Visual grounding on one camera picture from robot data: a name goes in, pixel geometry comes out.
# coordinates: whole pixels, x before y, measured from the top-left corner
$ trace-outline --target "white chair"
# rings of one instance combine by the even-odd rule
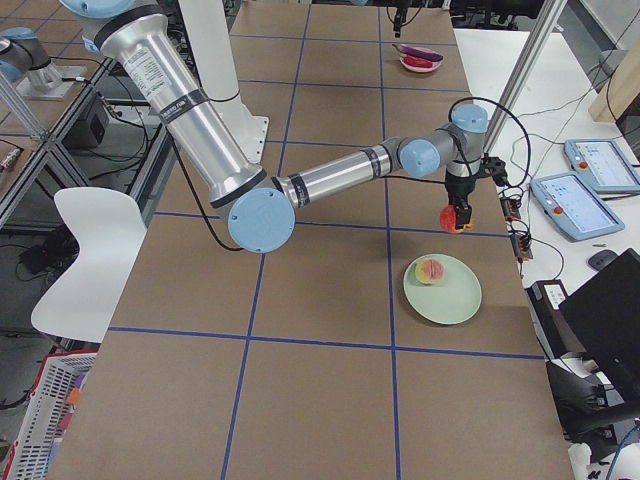
[[[54,200],[80,253],[35,306],[31,323],[56,337],[101,343],[146,227],[136,202],[115,190],[67,188]]]

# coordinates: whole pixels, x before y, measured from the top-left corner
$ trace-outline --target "white basket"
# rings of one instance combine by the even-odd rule
[[[91,369],[95,358],[95,352],[45,357],[2,480],[46,477],[53,439],[63,434],[58,425],[71,408],[65,400],[78,376]]]

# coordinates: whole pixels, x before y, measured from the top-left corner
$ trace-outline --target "aluminum pole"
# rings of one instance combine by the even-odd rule
[[[547,38],[549,38],[549,34],[555,27],[558,17],[560,13],[562,13],[562,9],[566,3],[567,0],[546,0],[544,2],[536,25],[522,48],[520,57],[515,67],[513,67],[509,81],[504,87],[499,100],[499,103],[509,110],[512,110],[515,106],[520,92],[527,78],[529,78],[529,74],[531,70],[533,70],[536,60],[547,43]],[[495,146],[506,119],[507,115],[502,110],[496,109],[494,111],[491,116],[491,121],[489,122],[485,151],[491,152],[491,149]]]

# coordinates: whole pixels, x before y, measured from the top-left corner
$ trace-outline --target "label on robot arm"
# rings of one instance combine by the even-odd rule
[[[171,80],[147,47],[141,47],[127,59],[126,70],[147,100],[171,86]]]

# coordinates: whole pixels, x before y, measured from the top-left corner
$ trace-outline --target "blue joint cap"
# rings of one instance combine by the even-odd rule
[[[440,152],[433,143],[423,138],[411,140],[400,150],[400,163],[409,176],[422,178],[440,167]]]
[[[129,10],[134,0],[60,0],[76,15],[86,18],[111,18]]]
[[[241,247],[267,253],[289,240],[296,216],[282,192],[274,188],[254,188],[242,195],[229,212],[229,233]]]
[[[33,30],[27,27],[13,27],[0,33],[9,40],[37,40],[37,36]]]
[[[86,48],[87,51],[91,53],[100,53],[100,49],[96,46],[95,43],[93,43],[93,40],[87,37],[82,37],[82,41],[84,42],[84,48]]]
[[[487,111],[479,105],[465,103],[451,112],[453,124],[465,132],[486,133],[489,127]]]
[[[17,82],[22,78],[22,72],[10,63],[0,60],[0,73],[3,73],[7,80],[11,83]]]

